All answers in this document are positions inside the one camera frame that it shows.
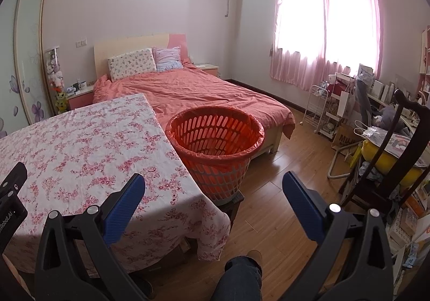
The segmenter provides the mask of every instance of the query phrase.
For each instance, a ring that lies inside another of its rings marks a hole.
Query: wardrobe
[[[52,116],[41,46],[43,0],[0,4],[0,138]]]

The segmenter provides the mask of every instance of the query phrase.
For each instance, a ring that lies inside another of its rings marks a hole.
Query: plastic basket
[[[175,115],[166,135],[202,192],[220,206],[239,190],[264,129],[241,110],[204,106]]]

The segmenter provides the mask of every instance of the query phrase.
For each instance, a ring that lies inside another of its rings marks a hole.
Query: headboard
[[[94,61],[97,79],[107,74],[109,76],[108,58],[151,47],[174,48],[181,47],[181,59],[188,58],[187,39],[185,34],[155,34],[119,38],[99,42],[94,45]]]

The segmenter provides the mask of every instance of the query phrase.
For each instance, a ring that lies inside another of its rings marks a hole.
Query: pink curtain
[[[277,0],[270,76],[308,91],[328,74],[380,74],[378,0]]]

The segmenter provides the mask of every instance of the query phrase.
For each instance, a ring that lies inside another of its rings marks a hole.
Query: pillow
[[[112,81],[157,71],[152,49],[143,49],[111,57],[108,59],[108,63]]]
[[[181,64],[181,47],[171,49],[152,48],[158,72],[183,68]]]

